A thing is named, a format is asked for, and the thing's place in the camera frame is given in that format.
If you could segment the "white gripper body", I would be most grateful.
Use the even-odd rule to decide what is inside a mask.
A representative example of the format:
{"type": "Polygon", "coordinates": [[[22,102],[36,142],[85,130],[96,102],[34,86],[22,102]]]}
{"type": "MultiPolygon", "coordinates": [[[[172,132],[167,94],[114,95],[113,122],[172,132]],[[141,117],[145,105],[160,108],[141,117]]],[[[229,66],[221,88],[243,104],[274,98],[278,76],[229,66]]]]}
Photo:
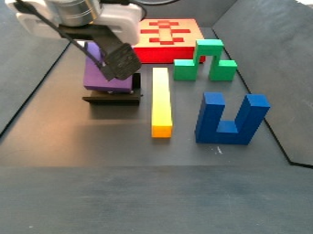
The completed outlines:
{"type": "Polygon", "coordinates": [[[25,30],[37,37],[134,45],[143,10],[118,0],[5,0],[25,30]]]}

